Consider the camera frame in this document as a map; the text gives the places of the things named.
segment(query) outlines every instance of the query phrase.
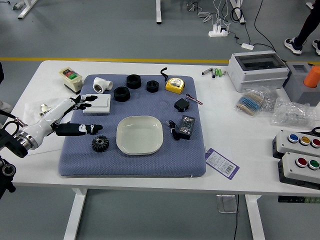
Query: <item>black pants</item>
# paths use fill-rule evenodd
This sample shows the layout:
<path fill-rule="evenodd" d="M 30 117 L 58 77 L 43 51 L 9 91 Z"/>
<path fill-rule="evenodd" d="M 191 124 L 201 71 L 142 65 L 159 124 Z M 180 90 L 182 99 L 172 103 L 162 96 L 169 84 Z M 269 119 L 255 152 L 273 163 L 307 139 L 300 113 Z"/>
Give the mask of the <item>black pants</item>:
<path fill-rule="evenodd" d="M 302 46 L 307 37 L 318 27 L 320 23 L 320 0 L 315 0 L 312 5 L 313 9 L 310 11 L 310 15 L 306 18 L 304 25 L 300 31 L 298 37 L 295 38 L 295 45 Z"/>
<path fill-rule="evenodd" d="M 0 62 L 0 83 L 5 79 L 4 71 L 2 69 L 2 64 Z"/>

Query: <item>black gear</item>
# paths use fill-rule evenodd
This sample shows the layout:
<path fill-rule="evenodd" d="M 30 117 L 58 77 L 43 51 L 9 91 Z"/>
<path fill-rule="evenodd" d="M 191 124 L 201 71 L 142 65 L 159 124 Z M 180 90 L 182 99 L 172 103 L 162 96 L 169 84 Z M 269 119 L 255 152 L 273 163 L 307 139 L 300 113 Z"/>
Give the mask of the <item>black gear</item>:
<path fill-rule="evenodd" d="M 109 148 L 109 140 L 106 136 L 100 135 L 92 140 L 92 148 L 98 153 L 102 153 Z"/>

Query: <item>black pipe fitting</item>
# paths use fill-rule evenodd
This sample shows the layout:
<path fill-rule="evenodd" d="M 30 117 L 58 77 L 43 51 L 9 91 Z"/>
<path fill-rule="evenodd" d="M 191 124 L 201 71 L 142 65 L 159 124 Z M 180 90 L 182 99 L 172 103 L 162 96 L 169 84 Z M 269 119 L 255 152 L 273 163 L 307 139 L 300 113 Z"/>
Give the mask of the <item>black pipe fitting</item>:
<path fill-rule="evenodd" d="M 130 99 L 130 91 L 126 86 L 119 86 L 113 91 L 114 100 L 125 102 Z"/>
<path fill-rule="evenodd" d="M 159 83 L 154 80 L 148 81 L 145 89 L 150 93 L 156 93 L 159 90 Z"/>
<path fill-rule="evenodd" d="M 126 77 L 126 86 L 130 89 L 138 89 L 141 87 L 141 77 L 136 74 L 131 74 Z"/>

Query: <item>orange cup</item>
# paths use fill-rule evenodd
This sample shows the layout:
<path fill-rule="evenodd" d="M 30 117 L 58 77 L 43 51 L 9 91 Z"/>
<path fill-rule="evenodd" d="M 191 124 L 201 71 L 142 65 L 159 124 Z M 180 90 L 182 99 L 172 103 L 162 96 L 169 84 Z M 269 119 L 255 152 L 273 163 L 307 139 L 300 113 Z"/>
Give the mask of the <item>orange cup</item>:
<path fill-rule="evenodd" d="M 320 66 L 313 66 L 303 83 L 309 88 L 315 88 L 320 81 Z"/>

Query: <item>purple tag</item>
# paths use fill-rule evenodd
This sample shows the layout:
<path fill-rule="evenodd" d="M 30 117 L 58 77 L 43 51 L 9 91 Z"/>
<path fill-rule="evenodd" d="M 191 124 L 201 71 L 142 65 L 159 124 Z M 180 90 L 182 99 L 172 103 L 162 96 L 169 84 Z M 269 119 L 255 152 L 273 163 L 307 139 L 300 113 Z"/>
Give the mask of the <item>purple tag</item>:
<path fill-rule="evenodd" d="M 212 148 L 205 154 L 205 163 L 228 179 L 232 179 L 239 167 Z"/>

